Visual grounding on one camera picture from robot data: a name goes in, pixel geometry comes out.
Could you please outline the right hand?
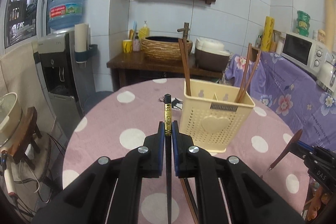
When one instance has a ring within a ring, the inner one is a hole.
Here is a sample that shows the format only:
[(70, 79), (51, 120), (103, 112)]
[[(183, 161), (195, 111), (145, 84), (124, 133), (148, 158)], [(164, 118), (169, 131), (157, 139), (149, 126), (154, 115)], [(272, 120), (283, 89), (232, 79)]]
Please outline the right hand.
[(332, 194), (327, 192), (321, 184), (317, 188), (314, 197), (311, 199), (309, 208), (307, 210), (306, 220), (311, 221), (318, 215), (318, 211), (322, 204), (327, 205), (332, 198)]

